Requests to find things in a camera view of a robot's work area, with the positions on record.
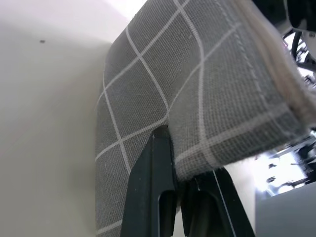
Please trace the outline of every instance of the clip jaw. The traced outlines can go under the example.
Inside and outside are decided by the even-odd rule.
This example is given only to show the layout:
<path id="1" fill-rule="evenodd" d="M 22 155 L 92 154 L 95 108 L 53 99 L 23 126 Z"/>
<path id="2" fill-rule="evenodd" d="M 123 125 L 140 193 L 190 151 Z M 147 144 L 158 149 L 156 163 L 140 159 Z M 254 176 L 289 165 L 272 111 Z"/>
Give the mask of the clip jaw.
<path id="1" fill-rule="evenodd" d="M 172 236 L 177 199 L 185 236 L 255 237 L 225 169 L 177 183 L 172 142 L 164 125 L 152 132 L 129 176 L 120 237 Z"/>

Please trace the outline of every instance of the folded cloth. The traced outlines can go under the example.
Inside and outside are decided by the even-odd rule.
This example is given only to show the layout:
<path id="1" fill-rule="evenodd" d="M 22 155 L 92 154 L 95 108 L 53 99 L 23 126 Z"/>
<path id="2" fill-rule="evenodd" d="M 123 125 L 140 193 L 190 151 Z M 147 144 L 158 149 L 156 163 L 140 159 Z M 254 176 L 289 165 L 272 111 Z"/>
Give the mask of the folded cloth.
<path id="1" fill-rule="evenodd" d="M 315 104 L 249 0 L 148 0 L 113 43 L 96 130 L 97 235 L 118 237 L 128 176 L 168 124 L 179 180 L 308 133 Z"/>

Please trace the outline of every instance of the checkered cloth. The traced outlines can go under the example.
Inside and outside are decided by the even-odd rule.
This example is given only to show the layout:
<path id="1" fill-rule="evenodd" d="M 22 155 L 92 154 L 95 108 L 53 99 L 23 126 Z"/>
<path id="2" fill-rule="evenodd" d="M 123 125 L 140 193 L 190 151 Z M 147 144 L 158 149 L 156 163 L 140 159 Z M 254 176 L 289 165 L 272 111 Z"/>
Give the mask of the checkered cloth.
<path id="1" fill-rule="evenodd" d="M 248 35 L 231 0 L 148 0 L 113 43 L 97 107 L 97 236 L 119 236 L 128 176 L 162 124 L 180 180 L 306 133 Z"/>

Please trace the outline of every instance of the gray surface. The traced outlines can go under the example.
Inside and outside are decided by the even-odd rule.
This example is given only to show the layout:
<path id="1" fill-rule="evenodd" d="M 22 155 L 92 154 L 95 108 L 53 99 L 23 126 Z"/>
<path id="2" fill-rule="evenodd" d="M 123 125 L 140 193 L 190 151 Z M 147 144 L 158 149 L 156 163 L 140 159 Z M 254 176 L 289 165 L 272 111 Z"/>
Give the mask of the gray surface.
<path id="1" fill-rule="evenodd" d="M 270 197 L 257 204 L 257 237 L 314 237 L 316 183 Z"/>
<path id="2" fill-rule="evenodd" d="M 130 170 L 161 124 L 181 180 L 305 133 L 248 35 L 230 0 L 149 0 L 113 43 L 98 103 L 98 234 L 120 224 Z"/>

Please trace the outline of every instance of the black clamp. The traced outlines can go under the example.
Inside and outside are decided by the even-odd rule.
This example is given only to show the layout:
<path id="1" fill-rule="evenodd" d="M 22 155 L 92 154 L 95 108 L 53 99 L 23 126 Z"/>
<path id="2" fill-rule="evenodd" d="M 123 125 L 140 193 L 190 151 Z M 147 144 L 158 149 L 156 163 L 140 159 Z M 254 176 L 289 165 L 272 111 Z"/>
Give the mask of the black clamp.
<path id="1" fill-rule="evenodd" d="M 167 126 L 154 130 L 129 176 L 120 237 L 170 237 L 181 206 L 188 237 L 255 237 L 225 169 L 178 183 Z"/>

